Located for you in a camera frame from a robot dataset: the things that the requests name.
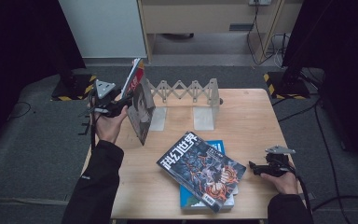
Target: power outlet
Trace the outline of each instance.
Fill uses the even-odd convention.
[[[259,6],[269,6],[271,5],[271,0],[249,0],[250,6],[255,6],[256,4]]]

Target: book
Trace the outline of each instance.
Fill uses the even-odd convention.
[[[215,213],[246,170],[192,132],[186,132],[157,164]]]
[[[222,140],[207,140],[206,141],[209,145],[216,148],[223,154],[225,152],[225,146]],[[182,185],[179,188],[180,193],[180,207],[184,210],[195,210],[195,209],[206,209],[208,208],[205,203],[198,200],[188,189],[183,187]],[[238,187],[236,187],[230,196],[227,198],[225,203],[223,204],[221,209],[230,209],[234,206],[234,195],[238,193]]]
[[[140,58],[133,61],[121,97],[125,97],[130,91],[133,93],[132,106],[129,107],[127,114],[136,135],[144,145],[156,106],[147,83],[144,61]]]

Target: held book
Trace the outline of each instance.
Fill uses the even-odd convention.
[[[218,151],[220,151],[223,154],[226,154],[225,152],[225,146],[223,144],[222,140],[207,140],[206,141],[209,145],[216,148]],[[188,189],[180,186],[179,189],[180,193],[180,207],[183,210],[196,210],[196,209],[208,209],[208,207],[205,205],[205,203],[198,200]],[[227,198],[225,203],[223,204],[221,209],[230,209],[234,206],[234,195],[238,193],[238,188],[235,188],[234,191],[230,194],[230,196]]]
[[[186,132],[157,164],[215,213],[246,170],[192,132]]]
[[[133,61],[121,97],[130,91],[133,92],[132,106],[129,107],[127,114],[136,135],[144,145],[156,106],[147,83],[144,61],[140,58]]]

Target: blue book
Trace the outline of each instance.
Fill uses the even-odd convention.
[[[215,147],[221,153],[226,154],[225,146],[223,145],[222,140],[209,140],[206,141],[209,145]],[[234,206],[234,197],[233,195],[238,192],[236,188],[233,193],[227,198],[223,204],[222,209],[229,209]],[[184,210],[195,210],[195,209],[207,209],[208,206],[205,203],[197,199],[188,189],[180,185],[180,207]]]

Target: barcode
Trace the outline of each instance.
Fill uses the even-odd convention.
[[[209,196],[208,194],[204,194],[202,195],[202,199],[205,200],[205,202],[208,204],[208,205],[213,205],[215,200],[213,197]]]

